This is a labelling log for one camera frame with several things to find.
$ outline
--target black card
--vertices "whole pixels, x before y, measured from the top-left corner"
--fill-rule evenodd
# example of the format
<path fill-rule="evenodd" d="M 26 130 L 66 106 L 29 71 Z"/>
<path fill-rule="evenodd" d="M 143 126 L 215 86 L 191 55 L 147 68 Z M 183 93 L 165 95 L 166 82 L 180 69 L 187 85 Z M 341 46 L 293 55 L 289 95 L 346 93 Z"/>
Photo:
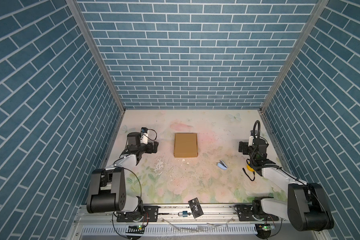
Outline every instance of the black card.
<path fill-rule="evenodd" d="M 199 200 L 197 198 L 194 198 L 190 201 L 188 201 L 189 207 L 191 208 L 193 218 L 200 217 L 203 215 L 202 207 L 200 206 Z"/>

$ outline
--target brick wall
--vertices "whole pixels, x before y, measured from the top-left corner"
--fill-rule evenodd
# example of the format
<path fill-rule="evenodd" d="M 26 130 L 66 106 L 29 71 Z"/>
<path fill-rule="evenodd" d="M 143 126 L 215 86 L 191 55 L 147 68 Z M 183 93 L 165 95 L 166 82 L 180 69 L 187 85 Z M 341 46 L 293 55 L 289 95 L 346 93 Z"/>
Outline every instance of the brick wall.
<path fill-rule="evenodd" d="M 255 108 L 316 0 L 79 1 L 126 108 Z"/>
<path fill-rule="evenodd" d="M 293 173 L 329 195 L 334 239 L 360 239 L 360 0 L 330 0 L 266 110 Z"/>
<path fill-rule="evenodd" d="M 64 0 L 0 0 L 0 240 L 67 236 L 118 115 Z"/>

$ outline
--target blue brick wall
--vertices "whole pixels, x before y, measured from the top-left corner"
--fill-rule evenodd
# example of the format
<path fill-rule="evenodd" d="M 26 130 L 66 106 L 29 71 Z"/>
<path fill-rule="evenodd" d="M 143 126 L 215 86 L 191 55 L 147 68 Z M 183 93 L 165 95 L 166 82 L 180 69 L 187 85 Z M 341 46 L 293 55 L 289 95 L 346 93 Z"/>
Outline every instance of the blue brick wall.
<path fill-rule="evenodd" d="M 64 0 L 0 0 L 0 240 L 67 236 L 119 114 Z"/>
<path fill-rule="evenodd" d="M 126 108 L 255 108 L 316 0 L 79 1 Z"/>
<path fill-rule="evenodd" d="M 293 173 L 329 195 L 333 239 L 360 239 L 360 0 L 330 0 L 266 116 Z"/>

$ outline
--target brown box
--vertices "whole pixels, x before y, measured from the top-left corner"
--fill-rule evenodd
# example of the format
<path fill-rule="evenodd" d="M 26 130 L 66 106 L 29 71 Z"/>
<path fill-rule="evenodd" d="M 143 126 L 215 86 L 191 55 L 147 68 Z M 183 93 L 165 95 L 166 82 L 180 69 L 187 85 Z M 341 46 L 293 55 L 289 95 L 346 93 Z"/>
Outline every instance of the brown box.
<path fill-rule="evenodd" d="M 175 133 L 175 157 L 197 157 L 197 134 Z"/>

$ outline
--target floral tablecloth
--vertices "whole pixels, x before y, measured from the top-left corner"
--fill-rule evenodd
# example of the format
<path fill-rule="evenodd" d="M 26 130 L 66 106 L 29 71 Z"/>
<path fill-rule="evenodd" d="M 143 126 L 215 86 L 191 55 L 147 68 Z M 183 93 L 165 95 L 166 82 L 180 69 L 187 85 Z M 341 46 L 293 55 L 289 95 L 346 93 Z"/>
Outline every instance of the floral tablecloth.
<path fill-rule="evenodd" d="M 256 196 L 273 196 L 286 201 L 286 194 L 273 182 L 256 174 L 251 182 L 242 170 L 248 156 L 238 152 L 239 141 L 247 141 L 256 110 L 127 110 L 112 148 L 108 165 L 118 159 L 127 134 L 141 127 L 154 129 L 158 136 L 156 154 L 143 154 L 132 171 L 142 184 L 146 204 L 187 203 L 197 197 L 202 203 L 251 202 Z M 176 132 L 196 132 L 198 157 L 173 156 Z M 268 140 L 268 158 L 279 164 L 265 128 L 261 136 Z M 217 167 L 223 160 L 227 170 Z M 126 173 L 127 193 L 138 196 L 139 183 Z"/>

